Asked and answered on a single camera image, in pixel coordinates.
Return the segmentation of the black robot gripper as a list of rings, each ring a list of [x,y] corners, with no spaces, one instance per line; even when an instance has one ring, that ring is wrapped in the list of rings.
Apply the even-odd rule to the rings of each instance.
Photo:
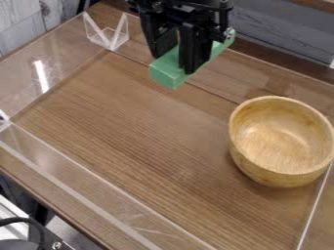
[[[177,45],[180,28],[179,66],[195,73],[210,59],[212,40],[227,38],[232,0],[128,0],[128,5],[156,59]]]

